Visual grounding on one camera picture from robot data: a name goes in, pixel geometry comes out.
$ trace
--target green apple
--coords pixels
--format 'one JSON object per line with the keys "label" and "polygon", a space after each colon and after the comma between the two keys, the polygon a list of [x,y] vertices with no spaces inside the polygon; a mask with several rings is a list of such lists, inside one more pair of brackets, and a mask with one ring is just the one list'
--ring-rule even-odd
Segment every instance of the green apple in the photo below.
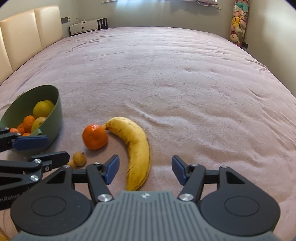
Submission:
{"label": "green apple", "polygon": [[31,133],[36,130],[37,128],[39,128],[39,126],[41,126],[41,124],[46,120],[46,117],[39,117],[37,118],[31,128]]}

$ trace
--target gray gripper base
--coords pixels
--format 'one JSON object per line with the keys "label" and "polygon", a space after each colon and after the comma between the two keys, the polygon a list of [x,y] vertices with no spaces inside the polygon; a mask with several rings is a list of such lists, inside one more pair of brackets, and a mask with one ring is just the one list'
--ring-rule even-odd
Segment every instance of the gray gripper base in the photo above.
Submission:
{"label": "gray gripper base", "polygon": [[272,232],[256,237],[235,237],[222,233],[202,218],[194,203],[182,202],[170,191],[122,191],[117,199],[98,203],[89,219],[69,233],[41,237],[21,232],[13,239],[54,240],[279,241]]}

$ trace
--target headboard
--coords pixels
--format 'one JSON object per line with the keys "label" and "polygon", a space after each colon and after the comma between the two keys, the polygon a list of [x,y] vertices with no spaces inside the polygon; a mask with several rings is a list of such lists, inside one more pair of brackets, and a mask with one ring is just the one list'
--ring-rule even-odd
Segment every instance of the headboard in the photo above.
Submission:
{"label": "headboard", "polygon": [[0,84],[37,53],[63,38],[58,5],[0,21]]}

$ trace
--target fruit bowl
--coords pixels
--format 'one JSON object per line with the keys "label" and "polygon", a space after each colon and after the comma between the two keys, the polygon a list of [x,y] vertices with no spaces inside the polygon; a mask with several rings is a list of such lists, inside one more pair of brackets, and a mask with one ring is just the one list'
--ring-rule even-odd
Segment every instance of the fruit bowl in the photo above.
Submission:
{"label": "fruit bowl", "polygon": [[49,139],[49,145],[42,149],[33,149],[29,151],[12,151],[19,154],[30,156],[37,155],[47,149],[57,138],[62,126],[62,107],[59,98],[59,91],[52,85],[42,85],[31,89],[20,96],[6,110],[0,120],[1,127],[13,128],[23,122],[23,119],[33,114],[33,108],[42,100],[50,100],[54,103],[54,108],[47,119],[33,131],[30,136],[46,135]]}

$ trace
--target yellow plush toy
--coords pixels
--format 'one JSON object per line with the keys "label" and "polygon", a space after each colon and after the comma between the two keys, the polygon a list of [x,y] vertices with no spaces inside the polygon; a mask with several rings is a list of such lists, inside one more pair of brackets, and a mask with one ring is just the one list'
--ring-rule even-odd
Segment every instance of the yellow plush toy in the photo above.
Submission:
{"label": "yellow plush toy", "polygon": [[240,43],[240,41],[239,41],[239,37],[238,37],[236,34],[232,34],[232,35],[230,35],[230,40],[231,40],[232,42],[238,42],[238,43]]}
{"label": "yellow plush toy", "polygon": [[234,27],[239,27],[240,20],[241,20],[241,18],[233,17],[233,19],[232,19],[232,21],[231,21],[231,24],[232,24]]}

